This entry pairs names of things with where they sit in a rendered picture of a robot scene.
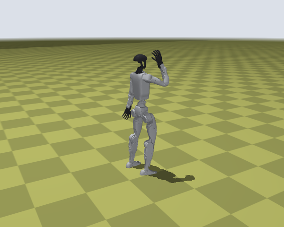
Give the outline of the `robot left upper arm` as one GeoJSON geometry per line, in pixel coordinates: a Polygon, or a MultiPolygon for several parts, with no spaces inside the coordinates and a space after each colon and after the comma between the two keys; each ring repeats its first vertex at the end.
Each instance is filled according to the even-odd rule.
{"type": "Polygon", "coordinates": [[[132,74],[133,74],[133,72],[130,74],[130,93],[132,94],[132,95],[134,95],[133,94],[133,85],[132,85],[132,74]]]}

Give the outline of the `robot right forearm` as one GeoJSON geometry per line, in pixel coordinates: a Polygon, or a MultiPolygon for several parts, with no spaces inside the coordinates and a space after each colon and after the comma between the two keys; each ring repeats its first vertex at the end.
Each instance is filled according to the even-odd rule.
{"type": "Polygon", "coordinates": [[[164,64],[161,64],[160,65],[160,71],[161,71],[161,74],[162,74],[162,78],[163,78],[163,83],[165,85],[169,84],[169,76],[167,74],[167,68],[164,66],[164,64]]]}

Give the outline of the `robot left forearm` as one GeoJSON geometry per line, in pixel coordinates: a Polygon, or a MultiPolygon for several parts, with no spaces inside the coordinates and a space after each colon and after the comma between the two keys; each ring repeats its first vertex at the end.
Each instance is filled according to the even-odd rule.
{"type": "Polygon", "coordinates": [[[134,98],[134,95],[132,95],[130,92],[128,94],[128,101],[127,101],[127,105],[126,105],[126,108],[130,108],[130,106],[133,104],[133,98],[134,98]]]}

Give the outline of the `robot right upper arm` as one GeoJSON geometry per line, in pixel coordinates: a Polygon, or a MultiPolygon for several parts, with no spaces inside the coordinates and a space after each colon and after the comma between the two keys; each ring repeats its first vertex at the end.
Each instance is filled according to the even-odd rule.
{"type": "Polygon", "coordinates": [[[163,87],[166,87],[168,85],[168,84],[165,85],[163,81],[161,81],[159,78],[152,76],[151,74],[143,75],[142,80],[144,80],[147,83],[154,83],[163,87]]]}

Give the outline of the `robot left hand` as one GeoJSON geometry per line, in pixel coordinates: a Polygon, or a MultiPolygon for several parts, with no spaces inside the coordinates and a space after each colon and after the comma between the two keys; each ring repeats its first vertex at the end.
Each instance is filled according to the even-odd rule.
{"type": "MultiPolygon", "coordinates": [[[[132,106],[130,106],[129,109],[128,109],[128,108],[125,109],[124,114],[125,114],[126,117],[124,116],[123,118],[125,118],[125,119],[127,118],[127,119],[128,119],[129,116],[130,116],[130,118],[131,118],[131,111],[130,111],[130,110],[131,110],[131,107],[132,107],[132,106]],[[128,117],[127,117],[127,116],[128,116],[128,117]]],[[[124,115],[124,114],[123,114],[123,115],[124,115]]],[[[123,115],[122,115],[122,116],[123,116],[123,115]]],[[[127,120],[127,119],[126,119],[126,120],[127,120]]]]}

